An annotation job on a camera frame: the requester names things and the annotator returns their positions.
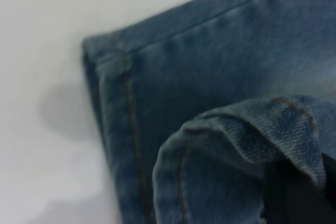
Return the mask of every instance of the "orange stitching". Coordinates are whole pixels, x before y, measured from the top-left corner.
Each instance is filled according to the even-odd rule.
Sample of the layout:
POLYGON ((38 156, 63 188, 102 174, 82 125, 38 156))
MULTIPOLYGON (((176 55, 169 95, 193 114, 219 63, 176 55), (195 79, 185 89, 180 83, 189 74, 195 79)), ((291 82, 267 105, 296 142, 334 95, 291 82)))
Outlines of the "orange stitching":
POLYGON ((317 133, 319 133, 318 131, 318 128, 317 128, 317 125, 313 119, 313 117, 309 114, 308 111, 306 111, 304 108, 302 107, 299 107, 297 106, 295 103, 285 99, 285 98, 282 98, 282 97, 276 97, 276 98, 273 98, 272 99, 273 101, 276 101, 276 102, 280 102, 280 103, 285 103, 287 104, 289 107, 291 107, 292 109, 302 113, 306 118, 307 120, 309 121, 310 125, 312 126, 313 130, 315 130, 317 133))
POLYGON ((146 222, 148 224, 152 224, 151 219, 151 208, 149 204, 149 200, 147 197, 147 186, 146 186, 146 177, 145 177, 145 169, 143 166, 142 161, 142 155, 141 155, 141 146, 139 143, 139 129, 137 125, 137 119, 135 116, 135 108, 134 108, 134 99, 132 95, 132 84, 131 84, 131 77, 129 73, 129 68, 131 66, 130 61, 128 59, 128 55, 126 51, 124 50, 125 46, 121 38, 117 35, 117 33, 114 33, 114 42, 116 43, 117 49, 119 50, 119 53, 122 58, 122 63, 124 67, 124 73, 125 73, 125 96, 127 98, 127 105, 128 105, 128 111, 129 111, 129 121, 130 121, 130 128, 131 128, 131 139, 133 142, 134 152, 135 152, 135 160, 136 160, 136 166, 138 170, 138 178, 140 183, 140 197, 143 204, 146 222))

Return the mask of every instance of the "seam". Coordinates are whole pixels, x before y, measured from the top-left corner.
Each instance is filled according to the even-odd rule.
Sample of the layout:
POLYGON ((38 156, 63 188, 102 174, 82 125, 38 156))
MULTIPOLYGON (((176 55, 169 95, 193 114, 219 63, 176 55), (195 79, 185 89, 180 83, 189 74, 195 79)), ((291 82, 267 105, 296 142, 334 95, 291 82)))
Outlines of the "seam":
POLYGON ((121 56, 122 64, 123 64, 123 72, 124 72, 124 88, 125 88, 125 96, 127 99, 127 107, 128 107, 128 114, 129 114, 129 122, 130 122, 130 129, 131 129, 131 139, 134 148, 134 155, 136 161, 136 167, 138 171, 138 179, 140 184, 140 198, 142 201, 142 205, 145 212, 145 219, 148 224, 153 224, 151 219, 151 208, 147 194, 147 186, 146 186, 146 172, 143 165, 142 160, 142 152, 139 140, 139 128, 137 124, 137 118, 135 114, 135 107, 134 107, 134 98, 132 94, 132 83, 131 83, 131 62, 129 59, 128 53, 125 51, 124 43, 119 37, 117 33, 113 34, 113 39, 116 44, 116 47, 119 51, 121 56))
POLYGON ((162 42, 162 41, 164 41, 164 40, 171 39, 171 38, 173 38, 173 37, 175 37, 175 36, 177 36, 177 35, 180 35, 180 34, 183 34, 184 32, 187 32, 187 31, 189 31, 189 30, 191 30, 191 29, 193 29, 193 28, 195 28, 195 27, 197 27, 197 26, 200 26, 200 25, 202 25, 202 24, 204 24, 204 23, 206 23, 206 22, 209 22, 209 21, 211 21, 211 20, 213 20, 213 19, 215 19, 215 18, 217 18, 217 17, 219 17, 219 16, 225 15, 226 13, 228 13, 228 12, 234 10, 234 9, 240 8, 240 7, 242 7, 242 6, 244 6, 244 5, 248 4, 248 3, 250 3, 250 2, 252 2, 252 1, 254 1, 254 0, 246 0, 246 1, 244 1, 244 2, 242 2, 242 3, 240 3, 240 4, 238 4, 238 5, 236 5, 236 6, 234 6, 234 7, 231 7, 231 8, 229 8, 229 9, 227 9, 227 10, 224 10, 224 11, 222 11, 222 12, 220 12, 220 13, 218 13, 218 14, 216 14, 216 15, 214 15, 214 16, 208 18, 208 19, 205 19, 205 20, 203 20, 203 21, 201 21, 201 22, 198 22, 198 23, 196 23, 196 24, 194 24, 194 25, 192 25, 192 26, 190 26, 190 27, 186 27, 186 28, 184 28, 184 29, 182 29, 182 30, 180 30, 180 31, 177 31, 177 32, 175 32, 175 33, 172 33, 172 34, 170 34, 170 35, 167 35, 167 36, 164 37, 164 38, 160 38, 160 39, 151 41, 151 42, 149 42, 149 43, 147 43, 147 44, 145 44, 145 45, 143 45, 143 46, 138 46, 138 47, 132 48, 132 49, 129 50, 129 52, 136 51, 136 50, 141 50, 141 49, 144 49, 144 48, 146 48, 146 47, 149 47, 149 46, 151 46, 151 45, 153 45, 153 44, 157 44, 157 43, 160 43, 160 42, 162 42))
MULTIPOLYGON (((309 112, 307 110, 305 110, 302 107, 297 106, 295 103, 286 100, 284 98, 273 98, 273 101, 276 102, 280 102, 280 103, 285 103, 286 105, 288 105, 289 107, 291 107, 292 109, 298 111, 299 113, 303 114, 307 120, 309 121, 309 123, 311 124, 313 130, 318 134, 318 128, 317 125, 315 123, 315 121, 313 120, 313 117, 309 114, 309 112)), ((244 120, 243 118, 240 118, 238 116, 234 116, 234 115, 230 115, 230 114, 226 114, 226 113, 220 113, 220 114, 215 114, 215 115, 208 115, 206 117, 203 117, 203 119, 208 119, 211 118, 213 116, 227 116, 227 117, 231 117, 231 118, 235 118, 238 120, 242 120, 244 123, 247 123, 249 126, 255 128, 253 125, 251 125, 248 121, 244 120)), ((203 127, 201 129, 191 129, 192 131, 201 131, 201 132, 212 132, 212 133, 220 133, 220 134, 224 134, 223 131, 221 130, 215 130, 212 128, 208 128, 208 127, 203 127)), ((261 131, 259 131, 257 128, 255 128, 255 130, 265 139, 267 139, 267 137, 265 137, 261 131)), ((182 212, 182 220, 183 220, 183 224, 188 224, 188 218, 187 218, 187 207, 186 207, 186 200, 183 196, 183 190, 182 190, 182 166, 184 161, 186 160, 191 148, 193 147, 194 143, 196 142, 197 139, 192 139, 191 141, 187 141, 186 146, 184 147, 184 151, 182 154, 182 157, 180 159, 180 163, 178 166, 178 170, 177 170, 177 184, 178 184, 178 199, 180 201, 180 205, 181 205, 181 212, 182 212)), ((284 156, 286 157, 286 155, 283 153, 283 151, 275 144, 273 144, 273 146, 284 156)), ((244 158, 244 156, 239 152, 239 150, 234 146, 234 148, 238 151, 238 153, 244 158)))
POLYGON ((317 135, 319 134, 318 131, 318 127, 313 119, 313 117, 309 114, 309 112, 307 110, 305 110, 304 108, 296 105, 295 103, 285 99, 285 98, 281 98, 281 97, 277 97, 277 98, 273 98, 273 101, 276 102, 280 102, 280 103, 284 103, 287 106, 291 107, 292 109, 298 111, 299 113, 301 113, 302 115, 304 115, 306 117, 306 119, 308 120, 308 122, 310 123, 311 127, 313 128, 313 130, 317 133, 317 135))
POLYGON ((191 143, 189 142, 186 147, 184 148, 184 151, 182 153, 182 157, 178 166, 178 170, 177 170, 177 189, 178 189, 178 199, 180 201, 180 205, 181 205, 181 213, 182 213, 182 223, 183 224, 188 224, 188 217, 187 217, 187 207, 186 207, 186 200, 184 199, 183 196, 183 190, 182 190, 182 166, 183 163, 186 159, 186 157, 188 156, 188 153, 193 145, 193 143, 196 140, 192 140, 191 143))

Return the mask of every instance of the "white background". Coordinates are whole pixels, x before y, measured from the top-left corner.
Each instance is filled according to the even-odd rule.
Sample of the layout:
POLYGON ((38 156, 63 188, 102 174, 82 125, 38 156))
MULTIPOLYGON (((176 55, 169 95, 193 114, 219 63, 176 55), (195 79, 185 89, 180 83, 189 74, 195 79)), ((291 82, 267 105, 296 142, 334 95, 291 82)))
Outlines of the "white background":
POLYGON ((0 224, 120 223, 80 42, 188 0, 0 0, 0 224))

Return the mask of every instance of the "light blue denim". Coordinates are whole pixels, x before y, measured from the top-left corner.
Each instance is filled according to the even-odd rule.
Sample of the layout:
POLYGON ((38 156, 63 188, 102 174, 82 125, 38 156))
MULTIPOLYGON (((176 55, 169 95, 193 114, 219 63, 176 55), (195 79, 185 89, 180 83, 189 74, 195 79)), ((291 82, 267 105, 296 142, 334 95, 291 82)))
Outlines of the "light blue denim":
POLYGON ((124 224, 259 223, 279 159, 323 188, 336 0, 194 0, 83 50, 124 224))

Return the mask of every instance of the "denim fabric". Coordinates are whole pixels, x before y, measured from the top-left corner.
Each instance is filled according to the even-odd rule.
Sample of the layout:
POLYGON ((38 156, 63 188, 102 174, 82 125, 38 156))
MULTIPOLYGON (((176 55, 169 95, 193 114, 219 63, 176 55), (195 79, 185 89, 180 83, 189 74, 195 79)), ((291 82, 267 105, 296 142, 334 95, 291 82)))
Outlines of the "denim fabric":
POLYGON ((279 158, 322 188, 335 37, 336 0, 194 0, 85 40, 123 223, 257 223, 279 158))

